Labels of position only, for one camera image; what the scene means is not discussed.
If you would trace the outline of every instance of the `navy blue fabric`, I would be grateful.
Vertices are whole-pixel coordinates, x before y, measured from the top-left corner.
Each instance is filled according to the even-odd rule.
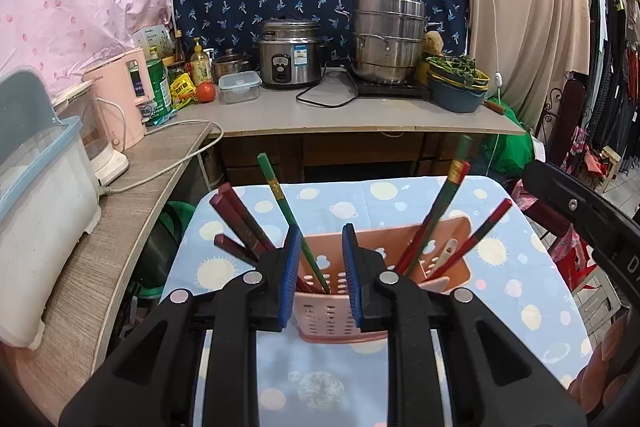
[[[444,23],[444,51],[463,54],[468,0],[421,1],[430,22]],[[193,52],[192,37],[201,37],[203,47],[213,48],[216,56],[233,48],[251,53],[257,60],[255,41],[260,37],[262,21],[287,15],[317,20],[331,58],[349,54],[349,22],[334,10],[349,11],[351,0],[174,0],[174,9],[189,54]]]

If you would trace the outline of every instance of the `chopstick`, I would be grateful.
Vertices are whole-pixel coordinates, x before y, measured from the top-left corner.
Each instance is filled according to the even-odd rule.
[[[404,275],[406,275],[407,277],[410,277],[414,272],[414,269],[417,266],[418,261],[420,260],[422,251],[429,244],[431,236],[433,235],[433,232],[436,229],[440,218],[447,211],[447,208],[449,208],[451,201],[458,193],[458,189],[460,188],[460,185],[464,181],[470,168],[471,165],[469,165],[468,162],[462,162],[459,160],[452,161],[449,168],[449,176],[444,182],[444,185],[440,189],[440,192],[436,196],[436,200],[431,207],[429,222],[425,227],[424,233],[422,234],[420,245],[418,246],[417,250],[412,252],[412,257],[408,262],[408,267],[406,268],[406,270],[404,270]]]
[[[258,266],[258,263],[251,258],[251,252],[249,252],[245,247],[238,245],[238,243],[233,239],[226,237],[223,233],[219,233],[213,238],[213,244],[224,250],[229,255],[233,255],[240,261],[250,264],[254,268]]]
[[[415,249],[420,246],[420,240],[424,235],[424,230],[427,228],[427,225],[429,224],[430,219],[431,219],[431,211],[429,211],[429,213],[427,213],[427,215],[424,216],[424,220],[421,223],[420,227],[418,227],[418,230],[415,232],[414,237],[411,240],[411,243],[409,243],[409,245],[406,247],[404,252],[402,252],[402,255],[400,256],[400,261],[398,261],[398,263],[396,264],[396,267],[394,268],[394,272],[402,273],[406,269],[407,265],[409,264],[409,261],[414,256]]]
[[[482,225],[456,250],[448,259],[438,259],[433,272],[427,276],[427,280],[442,277],[455,263],[460,261],[469,251],[471,251],[480,241],[484,239],[491,229],[502,219],[502,216],[511,208],[513,202],[509,198],[504,198],[502,203],[491,213]]]
[[[249,209],[244,206],[244,203],[242,203],[236,191],[233,190],[231,183],[220,185],[218,194],[222,194],[228,202],[231,203],[236,213],[238,213],[244,223],[249,227],[249,230],[255,234],[266,250],[275,250],[276,247],[273,246],[271,239],[269,239],[265,231],[260,227],[255,217],[249,212]]]
[[[249,229],[247,224],[242,220],[238,213],[231,206],[229,200],[224,194],[216,194],[209,201],[211,206],[215,208],[220,217],[225,220],[228,227],[238,236],[238,239],[244,243],[247,250],[255,257],[257,261],[260,254],[266,252],[266,248],[258,240],[254,232]]]
[[[238,222],[235,221],[236,216],[232,216],[232,214],[229,212],[228,205],[230,205],[230,202],[225,198],[225,194],[217,194],[217,196],[220,196],[220,197],[217,198],[216,196],[214,196],[213,198],[211,198],[210,203],[214,206],[216,211],[220,214],[220,217],[222,217],[222,219],[226,222],[227,226],[231,230],[233,230],[234,233],[239,238],[242,239],[242,237],[244,236],[246,240],[250,241],[255,246],[256,245],[255,241],[257,241],[257,237],[253,233],[249,233],[249,234],[246,233],[246,229],[248,229],[248,224],[245,221],[243,221],[242,225],[239,225]],[[248,263],[253,267],[257,266],[257,262],[256,262],[257,258],[262,253],[262,252],[258,253],[257,251],[252,252],[251,250],[248,250],[247,248],[242,247],[241,245],[238,245],[238,243],[236,243],[233,239],[226,237],[226,235],[224,235],[223,233],[219,233],[218,235],[216,235],[216,237],[214,237],[213,239],[213,243],[217,247],[222,248],[222,250],[226,251],[226,253],[233,255],[234,257],[238,258],[240,261],[244,261],[245,263]],[[315,288],[311,288],[308,284],[305,284],[305,282],[302,279],[300,279],[300,277],[298,277],[298,279],[296,280],[296,288],[298,291],[304,292],[304,293],[314,293],[314,290],[315,290]]]
[[[460,188],[460,184],[463,182],[471,168],[469,163],[465,161],[469,154],[469,149],[471,148],[471,142],[472,140],[469,135],[463,134],[460,136],[460,140],[458,140],[458,145],[456,146],[456,152],[453,156],[453,161],[449,166],[447,179],[440,188],[435,201],[431,205],[431,209],[424,218],[424,221],[414,236],[414,239],[411,241],[407,250],[402,254],[400,263],[396,266],[397,273],[404,273],[404,275],[410,277],[417,266],[422,250],[424,250],[424,247],[429,244],[431,235],[433,235],[440,218],[444,215],[447,207],[450,205]],[[418,248],[415,248],[416,237],[420,237],[420,241],[417,242]]]
[[[291,212],[291,207],[287,202],[287,198],[284,197],[284,192],[282,191],[282,187],[280,187],[280,184],[278,183],[278,179],[276,178],[276,174],[273,171],[271,162],[269,161],[268,156],[264,152],[261,152],[260,154],[258,154],[258,164],[262,169],[262,174],[264,174],[264,177],[267,180],[267,183],[271,187],[271,192],[273,192],[273,197],[276,198],[276,203],[280,207],[282,213],[284,214],[285,219],[287,220],[287,224],[289,224],[289,226],[297,225],[298,222],[296,221],[296,218],[293,216],[293,212]],[[302,252],[305,254],[306,261],[309,263],[311,270],[313,270],[314,275],[316,276],[316,279],[318,279],[318,282],[320,283],[320,285],[322,286],[322,289],[324,290],[324,293],[327,293],[327,294],[331,293],[331,290],[329,289],[329,285],[326,283],[326,280],[324,279],[324,276],[322,275],[322,272],[318,267],[318,263],[316,263],[316,260],[314,259],[314,256],[311,253],[311,249],[309,248],[309,245],[306,243],[306,239],[304,236],[302,237]]]

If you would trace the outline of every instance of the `polka dot tablecloth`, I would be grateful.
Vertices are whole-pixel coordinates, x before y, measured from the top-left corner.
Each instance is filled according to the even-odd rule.
[[[305,234],[397,227],[422,221],[444,178],[283,185]],[[236,192],[271,240],[280,246],[287,223],[267,185]],[[506,197],[500,185],[467,177],[447,216],[466,215],[476,229]],[[210,206],[199,203],[164,288],[194,294],[222,288],[250,269],[213,245],[217,233],[236,236]],[[577,307],[556,266],[516,208],[500,220],[466,260],[467,283],[482,301],[567,387],[591,355]],[[282,333],[258,333],[257,368],[262,427],[383,427],[386,422],[386,340],[360,344],[309,344],[292,317]],[[201,423],[206,364],[200,368],[196,418]]]

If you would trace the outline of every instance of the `green bag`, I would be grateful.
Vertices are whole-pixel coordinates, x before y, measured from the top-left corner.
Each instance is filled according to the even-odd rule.
[[[489,100],[500,103],[506,110],[504,115],[522,127],[526,133],[521,136],[491,134],[482,143],[482,153],[487,161],[490,161],[495,147],[494,160],[491,162],[492,169],[510,176],[520,176],[524,166],[534,159],[530,130],[518,121],[511,107],[504,102],[498,102],[495,97],[491,97]]]

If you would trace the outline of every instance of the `kitchen counter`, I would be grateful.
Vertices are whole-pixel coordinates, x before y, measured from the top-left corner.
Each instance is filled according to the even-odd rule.
[[[179,111],[179,120],[213,120],[225,136],[318,132],[455,132],[523,134],[505,116],[484,106],[457,114],[423,100],[359,98],[340,108],[314,107],[296,101],[299,90],[260,88],[249,102],[225,104],[220,93],[211,103]]]
[[[123,187],[197,150],[211,125],[174,126],[146,136],[126,151],[129,169],[111,186]],[[122,194],[102,197],[102,217],[83,235],[60,274],[43,315],[36,351],[4,346],[12,373],[54,424],[63,407],[104,360],[114,320],[142,247],[186,169]]]

